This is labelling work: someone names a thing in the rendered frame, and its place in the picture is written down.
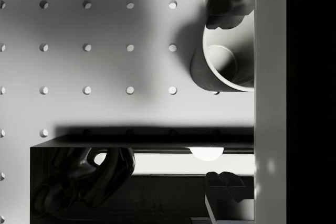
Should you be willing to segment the black mug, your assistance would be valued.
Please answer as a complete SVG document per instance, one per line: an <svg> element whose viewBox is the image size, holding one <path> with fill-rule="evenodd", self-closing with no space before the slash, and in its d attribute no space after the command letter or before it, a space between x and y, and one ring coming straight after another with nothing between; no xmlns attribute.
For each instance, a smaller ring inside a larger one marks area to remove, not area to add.
<svg viewBox="0 0 336 224"><path fill-rule="evenodd" d="M254 28L204 28L190 64L193 81L207 91L254 92Z"/></svg>

